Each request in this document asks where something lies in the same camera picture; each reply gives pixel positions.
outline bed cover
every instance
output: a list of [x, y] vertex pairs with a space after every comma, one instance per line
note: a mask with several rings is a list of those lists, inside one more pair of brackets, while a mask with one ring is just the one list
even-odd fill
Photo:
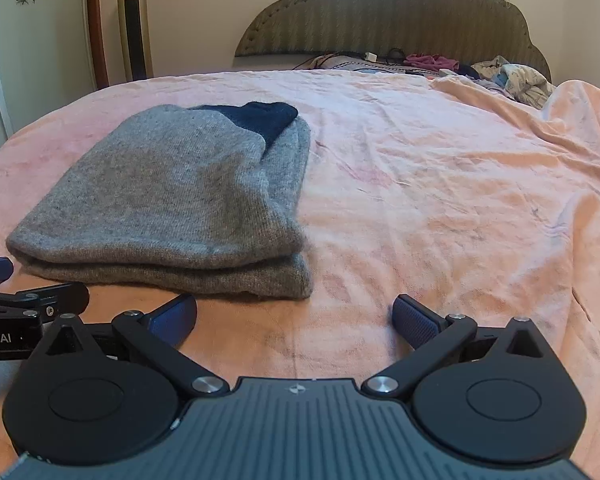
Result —
[[[530, 316], [586, 400], [573, 459], [600, 480], [600, 90], [586, 83], [563, 83], [542, 111], [460, 76], [243, 72], [108, 88], [0, 150], [0, 256], [20, 219], [126, 117], [251, 100], [288, 102], [312, 128], [298, 214], [315, 291], [305, 301], [199, 298], [182, 351], [232, 383], [360, 381], [409, 351], [388, 318], [398, 293], [486, 326]], [[44, 283], [16, 266], [0, 291]], [[174, 296], [90, 289], [85, 322]], [[0, 404], [14, 366], [0, 364]], [[0, 472], [14, 459], [0, 418]]]

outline gray ridged panel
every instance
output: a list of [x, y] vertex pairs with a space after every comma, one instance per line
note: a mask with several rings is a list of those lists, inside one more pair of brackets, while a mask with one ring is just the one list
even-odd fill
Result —
[[242, 380], [233, 394], [195, 401], [147, 452], [92, 467], [24, 457], [8, 480], [577, 480], [569, 462], [497, 471], [442, 453], [403, 407], [362, 396], [350, 380]]

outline gray knit fabric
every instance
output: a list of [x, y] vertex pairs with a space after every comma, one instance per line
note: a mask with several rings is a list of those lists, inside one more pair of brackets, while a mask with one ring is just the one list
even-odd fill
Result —
[[7, 247], [53, 280], [305, 298], [295, 211], [309, 141], [301, 118], [266, 150], [218, 111], [151, 108], [69, 169]]

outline headboard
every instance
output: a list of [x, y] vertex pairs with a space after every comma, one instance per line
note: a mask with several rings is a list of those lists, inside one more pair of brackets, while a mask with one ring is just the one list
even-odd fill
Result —
[[280, 0], [253, 20], [235, 55], [385, 56], [392, 48], [407, 55], [442, 54], [464, 64], [500, 54], [551, 77], [524, 16], [504, 0]]

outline screw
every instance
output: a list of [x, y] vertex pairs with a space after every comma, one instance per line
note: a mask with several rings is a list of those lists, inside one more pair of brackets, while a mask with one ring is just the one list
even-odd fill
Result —
[[213, 394], [224, 386], [224, 381], [218, 377], [198, 377], [191, 383], [191, 387], [201, 394]]
[[369, 388], [372, 392], [377, 392], [379, 394], [388, 394], [398, 387], [398, 381], [396, 381], [392, 377], [378, 375], [375, 377], [371, 377], [366, 382], [366, 387]]

